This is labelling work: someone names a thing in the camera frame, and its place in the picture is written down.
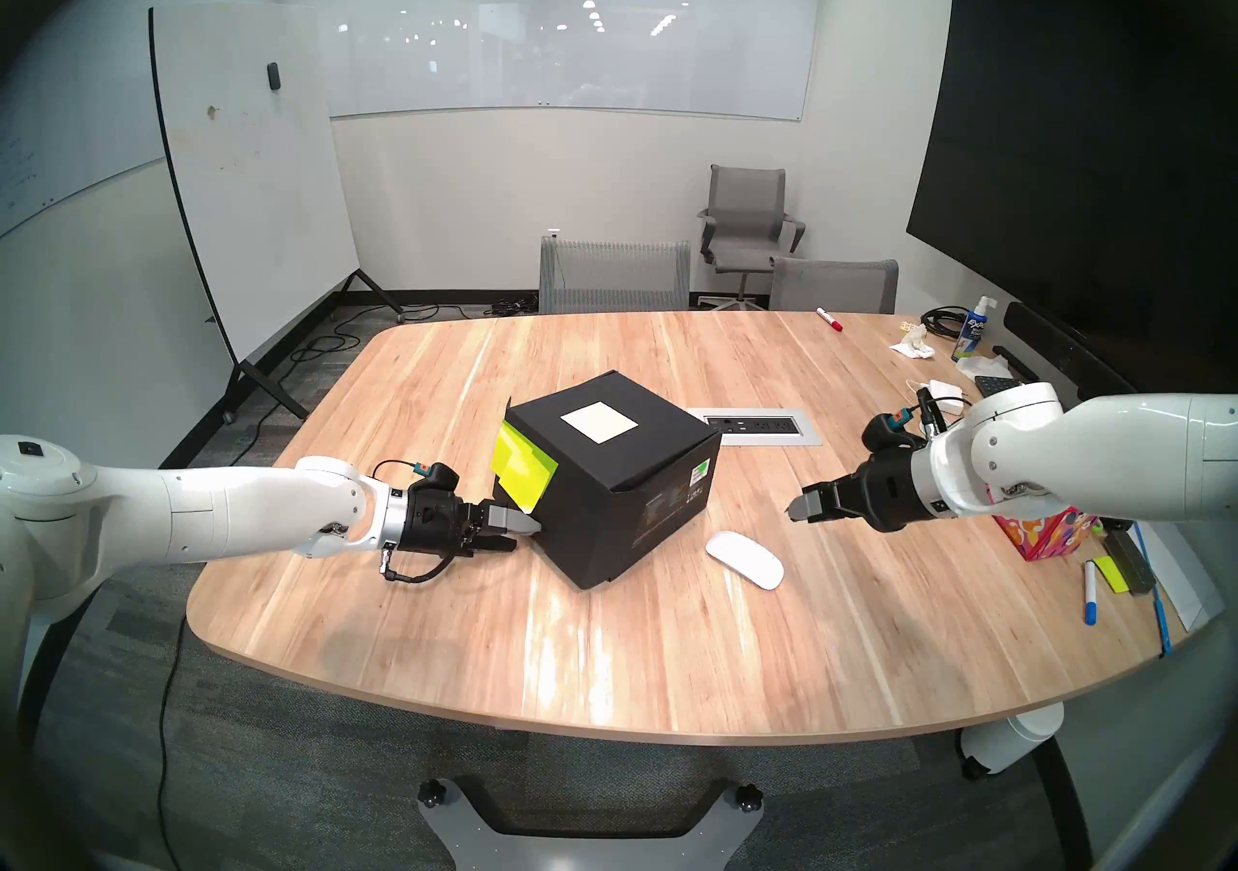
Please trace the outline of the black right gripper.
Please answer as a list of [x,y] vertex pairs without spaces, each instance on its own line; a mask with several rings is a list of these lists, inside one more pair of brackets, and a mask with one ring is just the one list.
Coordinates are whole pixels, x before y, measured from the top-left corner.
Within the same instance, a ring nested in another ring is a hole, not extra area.
[[864,518],[872,528],[893,533],[937,516],[937,486],[928,470],[928,449],[874,453],[855,473],[805,486],[786,508],[799,522],[825,523]]

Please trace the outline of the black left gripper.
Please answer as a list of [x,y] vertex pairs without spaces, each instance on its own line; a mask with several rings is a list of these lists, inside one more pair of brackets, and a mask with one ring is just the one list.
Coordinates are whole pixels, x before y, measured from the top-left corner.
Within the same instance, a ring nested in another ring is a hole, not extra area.
[[441,557],[510,554],[541,525],[520,508],[474,506],[439,487],[409,487],[401,551]]

